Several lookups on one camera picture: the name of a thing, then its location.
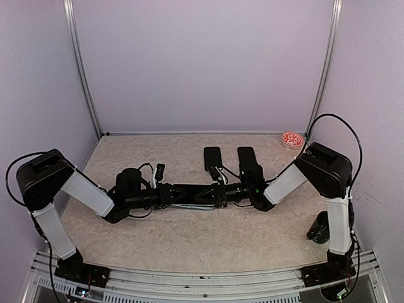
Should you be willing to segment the white-edged black smartphone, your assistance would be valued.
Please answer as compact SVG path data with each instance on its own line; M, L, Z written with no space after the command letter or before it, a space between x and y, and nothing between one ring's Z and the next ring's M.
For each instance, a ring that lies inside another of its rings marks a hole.
M211 188L211 185L202 184L174 184L174 186L182 187L187 190L187 196L183 197L175 204L198 205L194 202L194 195L206 188Z

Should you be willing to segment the black phone case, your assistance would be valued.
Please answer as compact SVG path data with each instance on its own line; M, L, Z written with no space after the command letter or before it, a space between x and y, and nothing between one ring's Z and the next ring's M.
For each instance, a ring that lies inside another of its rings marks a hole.
M239 157L240 176L261 175L261 166L258 164L254 148L251 146L240 146L237 148Z
M209 172L211 169L222 168L222 154L221 149L218 146L204 147L204 165L205 170Z

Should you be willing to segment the light blue phone case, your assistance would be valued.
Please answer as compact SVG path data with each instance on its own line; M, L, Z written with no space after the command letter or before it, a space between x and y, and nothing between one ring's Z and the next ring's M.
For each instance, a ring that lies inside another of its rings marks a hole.
M185 205L185 204L174 204L174 207L189 210L213 210L215 208L213 205Z

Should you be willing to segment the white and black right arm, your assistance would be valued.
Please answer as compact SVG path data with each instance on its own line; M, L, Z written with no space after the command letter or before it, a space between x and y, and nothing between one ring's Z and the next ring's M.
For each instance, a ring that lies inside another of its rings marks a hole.
M266 182L252 147L240 146L237 154L240 181L227 185L203 185L195 192L194 202L224 207L228 202L248 199L255 209L267 212L301 185L310 183L326 203L329 252L338 255L324 264L323 275L329 280L338 279L348 268L343 255L352 246L349 207L353 183L351 161L324 145L312 143L273 181Z

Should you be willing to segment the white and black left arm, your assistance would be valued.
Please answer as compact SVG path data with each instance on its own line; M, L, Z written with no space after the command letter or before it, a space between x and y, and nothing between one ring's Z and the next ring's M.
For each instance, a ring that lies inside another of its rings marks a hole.
M137 168L124 169L115 186L106 191L96 185L63 154L53 149L27 155L28 162L16 171L24 205L59 259L64 271L76 281L88 275L88 266L66 232L54 206L54 198L64 193L91 209L109 223L118 223L131 210L158 210L189 199L185 188L175 184L152 185Z

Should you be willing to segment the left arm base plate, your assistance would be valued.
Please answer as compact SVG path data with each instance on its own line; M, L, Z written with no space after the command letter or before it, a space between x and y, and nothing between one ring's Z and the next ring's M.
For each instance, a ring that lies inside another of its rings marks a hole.
M59 258L54 272L58 278L81 283L90 287L105 288L110 275L110 269L83 262L77 254L68 259Z

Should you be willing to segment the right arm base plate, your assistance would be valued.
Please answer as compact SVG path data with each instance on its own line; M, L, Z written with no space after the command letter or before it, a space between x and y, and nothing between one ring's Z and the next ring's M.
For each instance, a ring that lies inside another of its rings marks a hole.
M325 263L303 267L301 273L305 287L331 283L355 276L356 270L352 261L352 254L352 249L342 255L328 250Z

